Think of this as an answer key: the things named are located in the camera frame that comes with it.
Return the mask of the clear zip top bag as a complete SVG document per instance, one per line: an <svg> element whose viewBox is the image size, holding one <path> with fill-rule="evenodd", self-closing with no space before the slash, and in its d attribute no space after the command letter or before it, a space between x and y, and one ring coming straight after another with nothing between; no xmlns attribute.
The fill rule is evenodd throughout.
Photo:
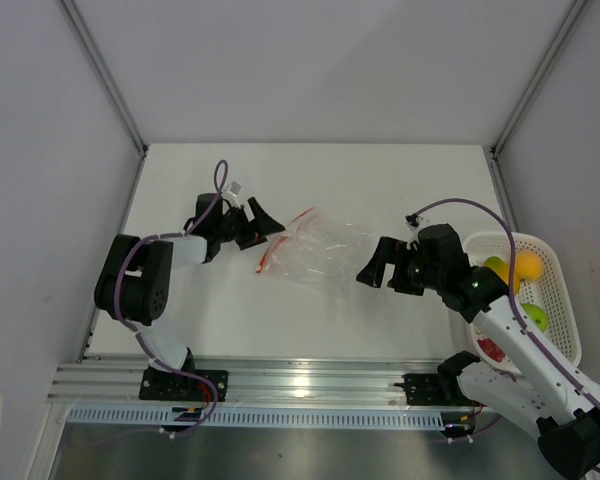
<svg viewBox="0 0 600 480"><path fill-rule="evenodd" d="M366 229L312 207L271 238L256 272L325 295L346 297L372 243Z"/></svg>

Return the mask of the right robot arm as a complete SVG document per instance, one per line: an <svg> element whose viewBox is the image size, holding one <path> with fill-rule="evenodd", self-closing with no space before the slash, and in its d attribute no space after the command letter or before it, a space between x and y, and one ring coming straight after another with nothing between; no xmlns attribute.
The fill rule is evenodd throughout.
<svg viewBox="0 0 600 480"><path fill-rule="evenodd" d="M579 370L537 326L492 270L471 264L456 231L428 226L414 240L379 240L356 280L384 283L397 293L436 292L442 302L477 327L513 361L527 383L494 372L463 351L439 365L438 395L448 403L465 397L484 404L528 433L547 463L566 479L580 479L600 465L600 385Z"/></svg>

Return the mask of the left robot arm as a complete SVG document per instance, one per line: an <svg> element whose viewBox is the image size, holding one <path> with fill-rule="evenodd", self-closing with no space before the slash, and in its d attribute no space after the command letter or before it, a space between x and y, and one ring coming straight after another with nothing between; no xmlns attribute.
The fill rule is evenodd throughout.
<svg viewBox="0 0 600 480"><path fill-rule="evenodd" d="M253 197L242 205L223 194L200 194L183 231L114 238L94 290L95 305L132 332L149 367L164 372L162 388L174 399L187 399L197 376L190 348L165 314L172 272L210 263L225 243L246 250L283 230Z"/></svg>

